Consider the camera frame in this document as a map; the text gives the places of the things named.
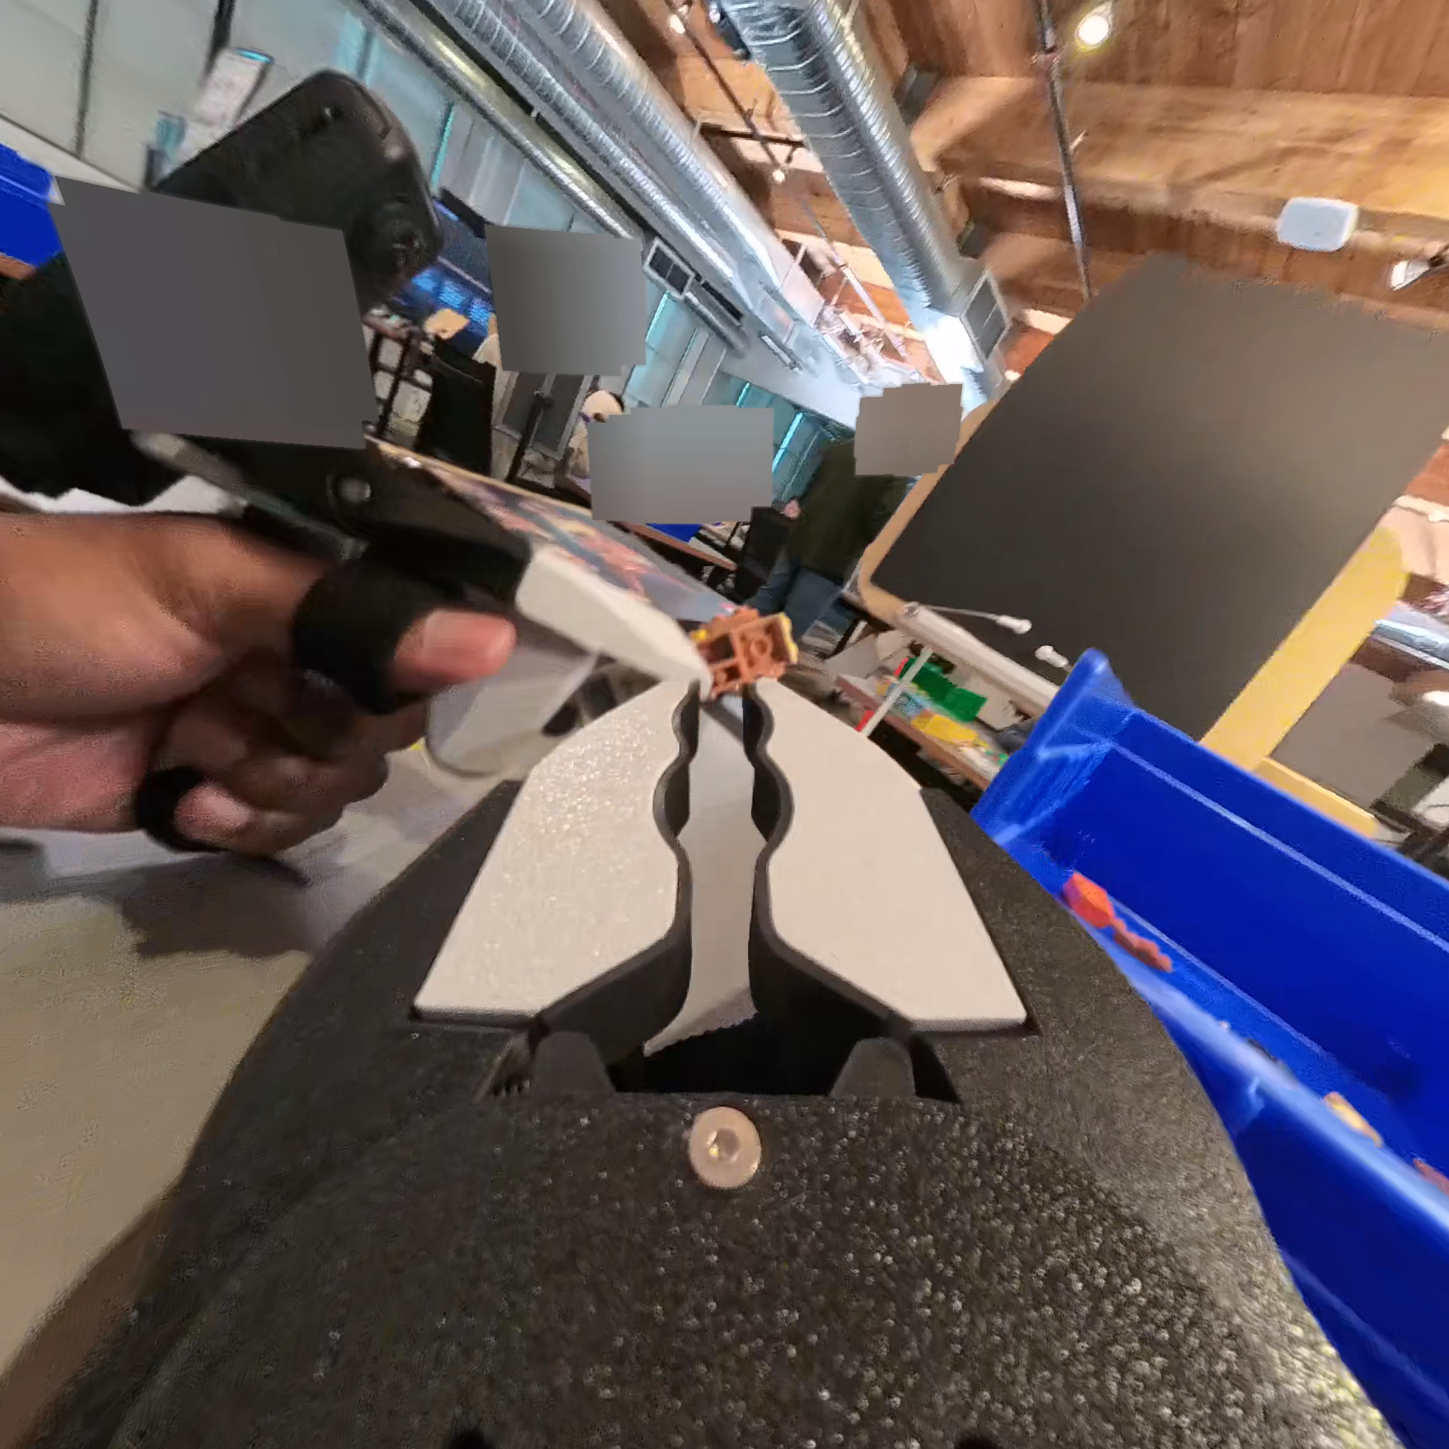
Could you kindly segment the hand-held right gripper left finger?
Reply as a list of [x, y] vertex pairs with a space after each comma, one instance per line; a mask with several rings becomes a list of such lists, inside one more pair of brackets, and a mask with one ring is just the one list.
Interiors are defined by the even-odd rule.
[[533, 768], [414, 998], [423, 1022], [542, 1024], [663, 946], [685, 877], [664, 787], [697, 708], [697, 684], [657, 684]]

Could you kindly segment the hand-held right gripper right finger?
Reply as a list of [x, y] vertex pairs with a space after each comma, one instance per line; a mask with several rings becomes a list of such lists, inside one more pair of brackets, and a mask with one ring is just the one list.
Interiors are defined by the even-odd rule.
[[1028, 1013], [913, 779], [778, 682], [749, 692], [749, 986], [787, 1029], [1020, 1032]]

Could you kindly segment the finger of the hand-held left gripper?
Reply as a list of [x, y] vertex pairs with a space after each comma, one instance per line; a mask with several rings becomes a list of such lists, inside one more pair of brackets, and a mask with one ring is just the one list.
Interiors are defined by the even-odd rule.
[[713, 673], [687, 630], [644, 598], [606, 582], [566, 553], [535, 553], [514, 591], [521, 618], [656, 682], [713, 692]]
[[459, 779], [521, 779], [616, 705], [614, 660], [568, 641], [519, 641], [504, 668], [428, 706], [428, 758]]

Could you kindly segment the brown toy brick piece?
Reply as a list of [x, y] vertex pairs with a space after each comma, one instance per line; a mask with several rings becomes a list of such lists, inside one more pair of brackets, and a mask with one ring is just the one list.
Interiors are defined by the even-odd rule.
[[711, 679], [707, 701], [739, 696], [761, 680], [780, 680], [801, 658], [782, 613], [735, 610], [694, 629], [690, 641]]

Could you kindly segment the blue plastic bin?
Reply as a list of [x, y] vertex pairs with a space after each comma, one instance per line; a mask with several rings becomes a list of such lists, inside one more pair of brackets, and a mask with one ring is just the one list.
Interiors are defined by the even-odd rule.
[[1047, 893], [1080, 874], [1168, 953], [1159, 974], [1094, 932], [1349, 1372], [1404, 1446], [1446, 1448], [1446, 882], [1137, 710], [1094, 651], [973, 820]]
[[50, 216], [54, 178], [45, 168], [2, 146], [4, 277], [19, 278], [61, 253]]

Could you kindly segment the person's left hand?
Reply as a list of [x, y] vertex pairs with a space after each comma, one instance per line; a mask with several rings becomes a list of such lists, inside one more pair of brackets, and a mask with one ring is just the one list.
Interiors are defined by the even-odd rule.
[[375, 796], [426, 699], [499, 673], [516, 634], [433, 611], [394, 655], [407, 708], [368, 717], [293, 668], [293, 618], [326, 572], [205, 517], [4, 517], [4, 830], [131, 832], [147, 775], [190, 768], [180, 836], [274, 858]]

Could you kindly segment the printed cardboard box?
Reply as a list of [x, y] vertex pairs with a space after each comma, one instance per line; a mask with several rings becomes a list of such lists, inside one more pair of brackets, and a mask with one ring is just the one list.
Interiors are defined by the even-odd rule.
[[488, 518], [502, 530], [528, 539], [533, 546], [550, 544], [580, 568], [588, 568], [607, 584], [649, 601], [687, 629], [697, 629], [737, 611], [714, 589], [690, 577], [673, 561], [654, 553], [642, 539], [618, 530], [554, 498], [440, 463], [407, 448], [380, 444], [392, 463], [418, 466], [426, 480]]

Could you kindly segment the pile of colourful toy bricks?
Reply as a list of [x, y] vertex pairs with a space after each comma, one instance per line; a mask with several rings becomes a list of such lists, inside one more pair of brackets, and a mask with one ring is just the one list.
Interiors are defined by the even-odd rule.
[[985, 793], [1016, 749], [1009, 730], [985, 718], [990, 703], [932, 663], [901, 658], [877, 670], [863, 691], [866, 715], [882, 715], [873, 734], [911, 748], [954, 786]]

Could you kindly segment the black board panel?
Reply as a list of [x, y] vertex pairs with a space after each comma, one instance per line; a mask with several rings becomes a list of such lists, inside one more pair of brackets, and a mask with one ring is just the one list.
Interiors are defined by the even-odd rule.
[[1149, 258], [1096, 296], [861, 565], [885, 603], [1030, 620], [1203, 739], [1447, 422], [1446, 327]]

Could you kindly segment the white ceiling sensor box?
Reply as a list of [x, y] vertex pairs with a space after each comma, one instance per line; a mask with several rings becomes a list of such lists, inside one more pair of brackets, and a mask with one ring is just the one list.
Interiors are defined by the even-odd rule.
[[1361, 209], [1334, 197], [1297, 196], [1285, 203], [1275, 239], [1294, 251], [1332, 254], [1344, 251], [1360, 230]]

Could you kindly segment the white board bracket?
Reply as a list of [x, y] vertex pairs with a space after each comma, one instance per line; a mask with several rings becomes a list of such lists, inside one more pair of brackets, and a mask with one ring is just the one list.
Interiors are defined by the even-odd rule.
[[899, 620], [902, 623], [927, 623], [932, 627], [946, 627], [949, 622], [989, 623], [1016, 637], [1023, 637], [1033, 629], [1033, 622], [1030, 620], [990, 610], [930, 608], [916, 603], [902, 606], [899, 610]]

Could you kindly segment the silver spiral ventilation duct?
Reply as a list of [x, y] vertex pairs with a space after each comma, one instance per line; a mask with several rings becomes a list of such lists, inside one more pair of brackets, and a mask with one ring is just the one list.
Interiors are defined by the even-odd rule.
[[851, 4], [725, 2], [875, 254], [937, 370], [978, 403], [1006, 387], [1009, 318], [989, 268], [968, 259], [921, 166], [882, 56]]

